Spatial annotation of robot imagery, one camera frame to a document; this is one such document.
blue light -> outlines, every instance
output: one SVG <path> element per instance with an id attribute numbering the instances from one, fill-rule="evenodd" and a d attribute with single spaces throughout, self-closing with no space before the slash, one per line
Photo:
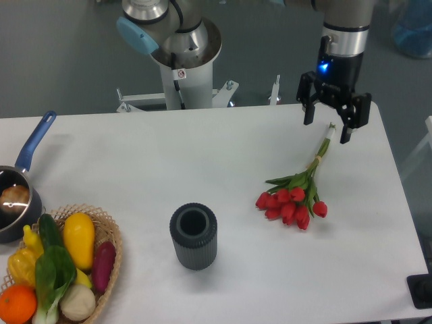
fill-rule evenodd
<path id="1" fill-rule="evenodd" d="M 324 64 L 320 64 L 318 65 L 318 68 L 320 69 L 321 72 L 325 73 L 327 71 L 327 68 L 329 67 L 328 63 L 324 63 Z"/>

blue container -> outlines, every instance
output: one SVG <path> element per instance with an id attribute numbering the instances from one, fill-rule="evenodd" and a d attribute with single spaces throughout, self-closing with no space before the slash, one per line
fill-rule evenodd
<path id="1" fill-rule="evenodd" d="M 432 57 L 432 0 L 409 0 L 392 37 L 404 54 L 422 59 Z"/>

metal bracket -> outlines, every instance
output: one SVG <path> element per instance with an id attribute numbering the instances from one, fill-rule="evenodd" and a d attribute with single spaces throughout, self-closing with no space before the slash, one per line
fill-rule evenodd
<path id="1" fill-rule="evenodd" d="M 232 96 L 237 91 L 239 84 L 232 80 L 228 80 L 221 90 L 213 97 L 213 108 L 228 107 Z"/>
<path id="2" fill-rule="evenodd" d="M 221 90 L 213 89 L 213 108 L 228 107 L 233 94 L 237 91 L 239 84 L 232 80 L 227 81 Z M 123 96 L 120 89 L 117 88 L 117 95 L 120 106 L 117 108 L 118 113 L 143 112 L 145 110 L 136 108 L 151 105 L 165 104 L 165 94 L 135 94 L 132 96 Z"/>
<path id="3" fill-rule="evenodd" d="M 277 102 L 280 101 L 280 95 L 279 95 L 279 80 L 281 78 L 281 75 L 278 74 L 276 77 L 276 82 L 273 84 L 273 88 L 271 89 L 271 95 L 270 95 L 270 106 L 277 105 Z"/>

garlic bulb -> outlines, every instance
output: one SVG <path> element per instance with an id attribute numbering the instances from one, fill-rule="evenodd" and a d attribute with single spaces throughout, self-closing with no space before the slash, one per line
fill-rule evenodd
<path id="1" fill-rule="evenodd" d="M 83 285 L 71 286 L 60 301 L 61 312 L 71 321 L 86 319 L 95 308 L 95 295 Z"/>

red tulip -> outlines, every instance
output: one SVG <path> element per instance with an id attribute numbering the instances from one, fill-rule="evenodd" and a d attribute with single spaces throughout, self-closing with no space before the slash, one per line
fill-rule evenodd
<path id="1" fill-rule="evenodd" d="M 323 201 L 317 201 L 313 204 L 312 210 L 316 216 L 322 218 L 327 216 L 327 205 Z"/>
<path id="2" fill-rule="evenodd" d="M 303 201 L 304 197 L 306 196 L 304 190 L 300 187 L 295 187 L 293 190 L 291 190 L 290 194 L 291 199 L 298 202 Z"/>
<path id="3" fill-rule="evenodd" d="M 266 206 L 266 202 L 267 199 L 270 197 L 271 195 L 267 192 L 264 191 L 258 198 L 258 200 L 255 203 L 255 206 L 257 206 L 259 209 L 265 209 Z"/>
<path id="4" fill-rule="evenodd" d="M 284 224 L 291 225 L 295 220 L 294 213 L 296 212 L 296 203 L 294 201 L 287 202 L 282 206 L 281 215 Z"/>
<path id="5" fill-rule="evenodd" d="M 294 212 L 294 217 L 296 218 L 297 222 L 302 222 L 306 218 L 309 218 L 308 207 L 304 205 L 297 206 L 296 211 Z"/>
<path id="6" fill-rule="evenodd" d="M 269 208 L 265 211 L 264 215 L 267 216 L 268 219 L 275 219 L 281 215 L 280 208 Z"/>
<path id="7" fill-rule="evenodd" d="M 309 213 L 307 213 L 306 217 L 302 221 L 297 221 L 298 228 L 305 231 L 309 226 L 310 220 L 311 220 L 311 218 L 309 217 Z"/>
<path id="8" fill-rule="evenodd" d="M 277 201 L 279 201 L 280 203 L 287 203 L 288 201 L 291 200 L 291 195 L 288 189 L 283 188 L 279 190 L 276 193 L 276 195 L 277 195 Z"/>
<path id="9" fill-rule="evenodd" d="M 275 194 L 273 194 L 266 199 L 265 206 L 267 208 L 280 208 L 281 203 L 279 201 L 277 201 L 277 196 L 275 196 Z"/>

